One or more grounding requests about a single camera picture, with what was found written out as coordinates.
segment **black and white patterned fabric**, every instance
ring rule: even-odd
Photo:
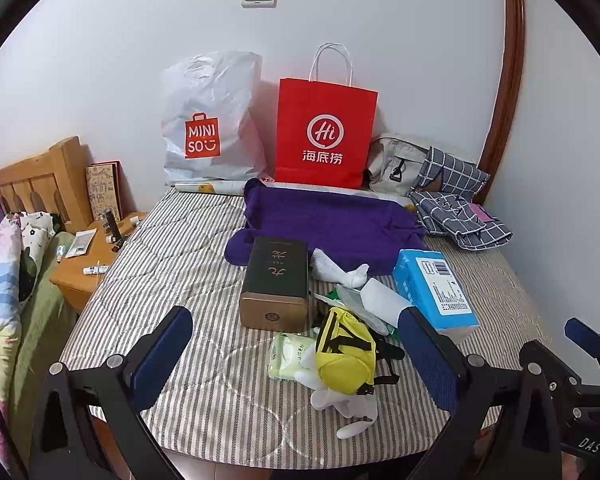
[[[135,230],[104,275],[61,360],[69,369],[100,366],[126,354],[174,304],[191,311],[193,337],[142,418],[158,444],[194,458],[263,468],[333,468],[378,462],[429,448],[448,417],[430,400],[408,358],[394,364],[400,381],[379,386],[378,420],[340,440],[335,409],[312,409],[311,390],[267,375],[273,332],[240,325],[244,267],[227,263],[228,239],[244,224],[239,196],[170,189]],[[471,302],[480,328],[461,345],[493,366],[519,368],[520,347],[549,345],[535,308],[498,251],[468,253],[446,238],[441,251]],[[395,288],[390,276],[380,281]],[[312,282],[325,294],[333,285]],[[387,374],[384,363],[378,374]],[[104,419],[101,408],[93,414]],[[485,426],[496,421],[492,409]]]
[[[489,174],[475,164],[431,146],[411,191],[451,193],[471,202],[488,179]]]
[[[497,218],[484,222],[464,198],[450,193],[413,191],[409,197],[429,234],[449,235],[470,251],[493,249],[506,244],[513,233]]]

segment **striped bed sheet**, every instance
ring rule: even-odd
[[[69,369],[96,367],[126,354],[175,305],[188,308],[194,333],[158,401],[142,412],[160,446],[195,458],[263,468],[334,468],[426,450],[447,414],[438,410],[409,359],[396,386],[380,386],[378,420],[339,440],[346,420],[310,406],[311,391],[267,376],[274,333],[245,329],[238,316],[244,267],[224,260],[228,239],[244,224],[238,196],[169,189],[125,243],[80,316],[63,353]],[[494,366],[519,368],[522,344],[549,344],[532,301],[497,251],[469,253],[446,238],[441,251],[462,283],[480,328],[461,346]],[[395,288],[390,276],[380,280]],[[331,284],[312,282],[326,293]],[[386,374],[384,363],[379,373]],[[104,419],[101,408],[92,408]],[[491,410],[485,425],[496,420]]]

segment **shopping bag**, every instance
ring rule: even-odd
[[[189,57],[162,75],[167,184],[266,176],[249,114],[262,58],[253,52]]]
[[[347,61],[347,85],[314,81],[327,48]],[[362,183],[378,93],[351,86],[353,65],[339,43],[318,47],[309,80],[280,80],[275,179],[355,189]]]

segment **white paper roll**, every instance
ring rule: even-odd
[[[375,278],[362,287],[360,297],[366,310],[395,327],[398,326],[400,313],[408,306],[413,306],[409,300]]]

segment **white circle logo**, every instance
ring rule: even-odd
[[[337,117],[318,115],[309,122],[306,128],[306,136],[316,148],[329,150],[342,142],[344,127]]]

